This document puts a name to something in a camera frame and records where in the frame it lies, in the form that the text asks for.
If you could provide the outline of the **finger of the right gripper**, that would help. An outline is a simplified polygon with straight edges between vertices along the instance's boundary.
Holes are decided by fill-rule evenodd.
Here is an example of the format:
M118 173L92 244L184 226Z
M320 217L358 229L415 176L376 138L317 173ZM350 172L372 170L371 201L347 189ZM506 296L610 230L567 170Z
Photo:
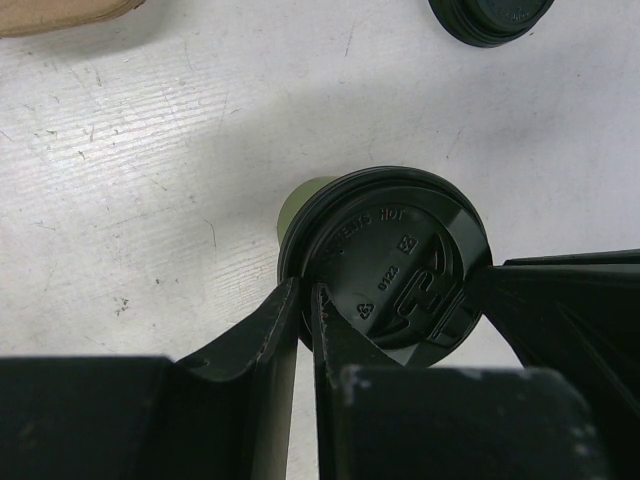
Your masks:
M638 478L638 251L512 259L480 268L466 291L524 366L582 394L615 474Z

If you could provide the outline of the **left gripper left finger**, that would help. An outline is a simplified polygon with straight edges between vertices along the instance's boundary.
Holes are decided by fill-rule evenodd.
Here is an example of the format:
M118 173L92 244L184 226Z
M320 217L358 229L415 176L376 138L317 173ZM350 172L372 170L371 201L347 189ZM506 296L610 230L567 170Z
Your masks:
M1 362L5 479L282 479L299 283L179 361L153 356Z

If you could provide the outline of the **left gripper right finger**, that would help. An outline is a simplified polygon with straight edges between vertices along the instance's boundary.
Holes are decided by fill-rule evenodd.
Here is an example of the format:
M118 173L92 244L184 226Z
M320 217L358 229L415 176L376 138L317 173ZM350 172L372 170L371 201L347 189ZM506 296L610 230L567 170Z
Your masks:
M606 479L590 408L548 369L402 366L311 294L324 479Z

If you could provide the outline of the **black plastic cup lid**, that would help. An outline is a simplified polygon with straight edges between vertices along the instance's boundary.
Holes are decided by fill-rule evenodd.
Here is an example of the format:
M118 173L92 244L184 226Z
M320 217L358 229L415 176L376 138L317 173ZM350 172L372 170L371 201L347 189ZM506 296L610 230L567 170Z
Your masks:
M351 326L402 365L438 363L480 319L466 286L492 262L486 230L435 174L378 166L337 177L279 246L280 278L325 285Z

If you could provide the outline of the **green paper coffee cup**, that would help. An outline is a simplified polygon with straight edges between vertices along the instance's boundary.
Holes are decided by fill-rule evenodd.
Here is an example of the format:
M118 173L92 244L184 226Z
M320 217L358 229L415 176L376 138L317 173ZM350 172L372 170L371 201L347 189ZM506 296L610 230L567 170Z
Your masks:
M284 201L276 223L278 244L281 245L286 232L298 211L322 188L336 180L336 176L312 178L296 187Z

